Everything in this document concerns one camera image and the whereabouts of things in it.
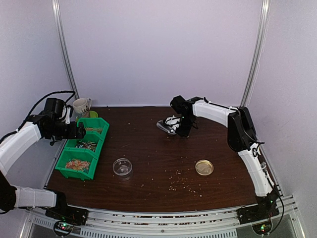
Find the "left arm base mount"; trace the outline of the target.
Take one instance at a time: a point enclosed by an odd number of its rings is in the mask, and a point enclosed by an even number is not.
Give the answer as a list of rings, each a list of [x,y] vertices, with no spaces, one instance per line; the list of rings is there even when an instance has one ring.
[[[45,215],[69,224],[82,226],[86,224],[89,211],[82,208],[67,207],[64,210],[47,208]]]

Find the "metal scoop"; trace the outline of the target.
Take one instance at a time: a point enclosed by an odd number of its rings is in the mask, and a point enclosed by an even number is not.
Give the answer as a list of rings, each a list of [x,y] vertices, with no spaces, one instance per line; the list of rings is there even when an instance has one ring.
[[[175,132],[175,129],[171,127],[170,125],[165,124],[162,120],[159,120],[156,123],[157,127],[167,133],[169,136],[175,136],[177,133]]]

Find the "green bin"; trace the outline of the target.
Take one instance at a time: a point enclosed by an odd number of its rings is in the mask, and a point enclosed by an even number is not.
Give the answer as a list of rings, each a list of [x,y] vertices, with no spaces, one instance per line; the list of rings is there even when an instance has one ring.
[[[98,157],[88,149],[63,149],[55,169],[65,178],[93,180]]]

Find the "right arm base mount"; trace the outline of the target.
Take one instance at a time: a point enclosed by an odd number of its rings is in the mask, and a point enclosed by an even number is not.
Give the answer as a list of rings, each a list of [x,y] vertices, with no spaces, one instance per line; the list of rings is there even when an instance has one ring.
[[[241,207],[237,210],[237,217],[241,225],[269,219],[279,214],[280,212],[277,207],[267,210],[266,208],[260,208],[259,205]]]

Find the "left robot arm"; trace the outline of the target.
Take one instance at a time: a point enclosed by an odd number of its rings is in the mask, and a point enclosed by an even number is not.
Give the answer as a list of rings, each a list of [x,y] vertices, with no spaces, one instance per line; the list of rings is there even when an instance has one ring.
[[[15,208],[51,208],[60,220],[67,220],[71,209],[61,193],[14,186],[6,175],[21,155],[39,140],[50,139],[54,144],[55,139],[82,139],[85,135],[82,122],[65,123],[49,116],[32,115],[20,129],[3,137],[0,140],[0,213],[5,214]]]

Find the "green bin compartment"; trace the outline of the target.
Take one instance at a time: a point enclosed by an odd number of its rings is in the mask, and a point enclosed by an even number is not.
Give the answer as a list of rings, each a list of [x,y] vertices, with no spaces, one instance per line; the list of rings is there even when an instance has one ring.
[[[104,139],[101,135],[94,131],[88,131],[82,139],[70,139],[65,145],[65,149],[74,149],[79,152],[89,152],[99,157]]]
[[[80,118],[78,122],[83,122],[84,127],[102,127],[103,131],[98,135],[101,138],[105,138],[109,129],[109,123],[105,121],[103,118]]]

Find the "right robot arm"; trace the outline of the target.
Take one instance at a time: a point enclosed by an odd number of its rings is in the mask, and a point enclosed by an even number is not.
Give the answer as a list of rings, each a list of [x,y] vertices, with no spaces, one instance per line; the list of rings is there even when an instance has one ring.
[[[257,205],[254,215],[264,219],[273,211],[279,194],[267,171],[265,162],[259,160],[259,148],[256,130],[248,108],[231,107],[212,103],[206,98],[184,99],[176,96],[170,102],[175,116],[157,122],[157,127],[169,135],[188,137],[192,128],[196,128],[196,119],[205,118],[227,128],[227,144],[243,160],[254,184]]]

